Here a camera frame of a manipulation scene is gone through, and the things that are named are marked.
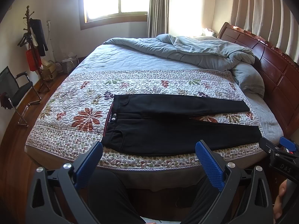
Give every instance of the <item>person's leg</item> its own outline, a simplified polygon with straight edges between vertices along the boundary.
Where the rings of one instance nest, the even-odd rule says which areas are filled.
[[[101,224],[144,224],[125,186],[108,170],[96,169],[88,186],[88,205]]]
[[[207,176],[199,181],[197,190],[191,210],[181,224],[198,224],[219,194],[219,190],[211,185]]]

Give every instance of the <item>beige curtain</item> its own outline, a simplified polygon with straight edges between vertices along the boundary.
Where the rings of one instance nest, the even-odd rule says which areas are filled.
[[[147,36],[154,38],[169,32],[169,0],[150,0],[147,17]]]
[[[230,23],[270,41],[299,63],[299,26],[283,0],[233,0]]]

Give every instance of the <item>chair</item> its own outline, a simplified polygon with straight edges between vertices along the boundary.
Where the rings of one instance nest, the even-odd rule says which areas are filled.
[[[26,76],[28,79],[28,82],[25,85],[19,87],[16,79],[21,76]],[[25,96],[25,94],[30,90],[30,88],[33,88],[33,90],[39,97],[39,100],[28,103],[27,106],[25,107],[23,113],[20,114],[17,111],[16,107],[18,106],[18,104],[20,103],[22,98]],[[41,97],[39,96],[36,89],[34,88],[32,81],[29,80],[27,72],[24,71],[22,73],[19,73],[14,78],[14,76],[11,74],[8,66],[0,73],[0,96],[1,96],[1,106],[4,108],[8,108],[8,109],[14,108],[15,111],[20,116],[18,125],[28,126],[27,121],[24,119],[25,112],[27,111],[29,106],[38,104],[41,102]]]

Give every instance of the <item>box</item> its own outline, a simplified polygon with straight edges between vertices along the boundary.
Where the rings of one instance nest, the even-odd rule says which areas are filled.
[[[49,66],[44,66],[44,69],[41,70],[41,72],[42,72],[42,75],[44,77],[46,77],[46,76],[52,74],[55,70],[56,70],[56,65],[54,63],[52,63]]]
[[[45,79],[46,81],[51,81],[51,80],[53,80],[54,78],[56,78],[57,74],[58,74],[58,72],[55,70],[55,71],[53,71],[51,74],[48,74],[48,75],[44,76],[44,79]]]

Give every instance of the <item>metal chair leg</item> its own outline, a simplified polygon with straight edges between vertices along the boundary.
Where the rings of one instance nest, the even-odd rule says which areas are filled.
[[[30,105],[35,105],[35,104],[39,104],[41,102],[41,97],[40,95],[38,94],[37,90],[34,88],[34,86],[32,86],[33,90],[35,91],[36,95],[38,96],[39,100],[38,101],[33,101],[33,102],[30,102],[29,103],[29,106]]]
[[[13,108],[15,109],[15,111],[18,113],[18,115],[20,116],[20,119],[18,121],[18,125],[24,125],[24,126],[28,126],[27,121],[24,119],[23,115],[25,113],[25,111],[28,109],[28,105],[26,106],[25,110],[23,111],[22,115],[18,112],[18,110],[16,109],[16,107],[14,107],[13,103],[11,102],[10,98],[8,98],[8,100],[10,101],[11,106],[13,106]]]
[[[16,111],[16,112],[18,113],[18,115],[20,116],[20,119],[19,119],[19,121],[18,121],[18,125],[28,126],[27,121],[24,119],[24,115],[25,115],[27,109],[29,108],[29,106],[31,106],[31,105],[35,105],[35,104],[39,104],[39,103],[41,102],[41,97],[40,97],[40,95],[38,94],[38,92],[36,91],[36,89],[34,88],[34,86],[32,86],[32,88],[33,88],[33,90],[35,91],[36,95],[38,96],[39,100],[28,103],[28,104],[26,105],[26,107],[25,107],[25,109],[24,109],[24,111],[23,111],[22,114],[20,114],[20,113],[17,111],[16,107],[14,107],[14,105],[13,105],[13,103],[11,102],[10,98],[8,98],[8,100],[10,101],[11,106],[13,106],[13,108],[15,109],[15,111]]]

